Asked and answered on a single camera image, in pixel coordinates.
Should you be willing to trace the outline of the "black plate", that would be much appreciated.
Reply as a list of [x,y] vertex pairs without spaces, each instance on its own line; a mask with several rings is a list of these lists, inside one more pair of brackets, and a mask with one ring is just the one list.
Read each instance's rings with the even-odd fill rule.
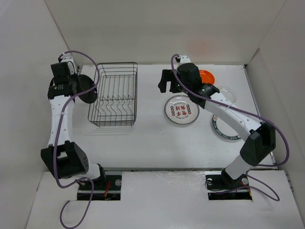
[[[78,78],[79,78],[79,84],[78,84],[79,88],[77,90],[78,93],[87,91],[95,85],[94,81],[87,75],[80,74]],[[80,95],[79,98],[87,104],[92,104],[97,99],[97,89],[94,88],[91,91]]]

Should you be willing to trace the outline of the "orange plate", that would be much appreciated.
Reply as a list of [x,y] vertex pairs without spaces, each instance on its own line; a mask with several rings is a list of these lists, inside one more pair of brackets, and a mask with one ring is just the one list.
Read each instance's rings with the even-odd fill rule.
[[209,72],[207,70],[200,70],[199,73],[200,73],[202,83],[210,83],[210,84],[215,83],[214,75],[211,72]]

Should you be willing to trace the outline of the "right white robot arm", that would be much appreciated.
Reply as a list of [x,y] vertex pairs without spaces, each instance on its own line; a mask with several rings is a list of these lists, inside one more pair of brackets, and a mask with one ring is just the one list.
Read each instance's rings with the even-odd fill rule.
[[224,168],[220,175],[221,189],[232,189],[249,169],[259,165],[275,148],[275,128],[239,112],[220,90],[210,83],[203,83],[194,63],[183,63],[176,71],[164,69],[158,88],[166,92],[183,92],[190,100],[206,111],[217,115],[244,140],[239,155]]

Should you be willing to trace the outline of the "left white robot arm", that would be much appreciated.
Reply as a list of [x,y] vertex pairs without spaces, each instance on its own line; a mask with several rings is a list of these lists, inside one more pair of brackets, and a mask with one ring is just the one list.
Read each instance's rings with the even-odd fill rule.
[[73,58],[64,58],[51,65],[53,78],[48,88],[51,106],[51,135],[48,146],[41,150],[41,158],[57,179],[84,176],[95,189],[105,187],[107,178],[100,164],[89,162],[86,153],[73,141],[72,114],[74,96],[92,104],[97,99],[94,81],[78,74]]

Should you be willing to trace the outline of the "white plate red characters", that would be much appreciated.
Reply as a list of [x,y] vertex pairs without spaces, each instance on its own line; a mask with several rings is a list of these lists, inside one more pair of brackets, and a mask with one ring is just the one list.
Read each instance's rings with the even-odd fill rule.
[[197,120],[200,109],[186,95],[171,97],[164,106],[166,117],[178,125],[189,125]]

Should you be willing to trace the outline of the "clear glass plate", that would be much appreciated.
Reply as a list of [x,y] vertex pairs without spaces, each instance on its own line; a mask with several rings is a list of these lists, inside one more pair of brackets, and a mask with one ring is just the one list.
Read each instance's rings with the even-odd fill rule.
[[225,86],[220,86],[219,90],[224,95],[224,97],[231,103],[234,104],[237,101],[237,94],[233,89]]

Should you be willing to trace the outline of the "white plate green rim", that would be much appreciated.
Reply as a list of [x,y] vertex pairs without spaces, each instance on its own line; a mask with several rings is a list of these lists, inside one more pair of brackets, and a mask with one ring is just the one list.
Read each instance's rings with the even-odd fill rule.
[[212,128],[221,140],[226,142],[237,142],[242,140],[238,133],[217,115],[212,116]]

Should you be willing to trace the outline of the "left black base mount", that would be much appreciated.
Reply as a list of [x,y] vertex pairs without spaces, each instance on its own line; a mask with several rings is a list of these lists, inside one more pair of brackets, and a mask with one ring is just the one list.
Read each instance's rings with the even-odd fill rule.
[[[105,180],[95,179],[92,201],[119,201],[121,200],[122,175],[108,174]],[[77,200],[89,200],[92,192],[90,181],[79,184]]]

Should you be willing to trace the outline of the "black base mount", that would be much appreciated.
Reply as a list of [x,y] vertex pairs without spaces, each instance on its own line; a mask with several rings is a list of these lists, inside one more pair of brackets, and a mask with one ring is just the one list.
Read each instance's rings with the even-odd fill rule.
[[[122,175],[108,174],[105,180],[95,179],[92,201],[119,201],[121,200]],[[79,184],[77,200],[89,200],[92,192],[90,181]]]
[[205,174],[205,187],[209,200],[252,200],[246,175],[242,175],[231,183],[225,183],[222,175],[217,173]]

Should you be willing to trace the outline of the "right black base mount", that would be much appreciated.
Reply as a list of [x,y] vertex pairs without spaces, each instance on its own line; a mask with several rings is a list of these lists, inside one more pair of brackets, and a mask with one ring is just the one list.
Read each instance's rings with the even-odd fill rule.
[[246,175],[242,175],[231,183],[225,183],[222,175],[217,173],[205,174],[205,187],[209,200],[252,200]]

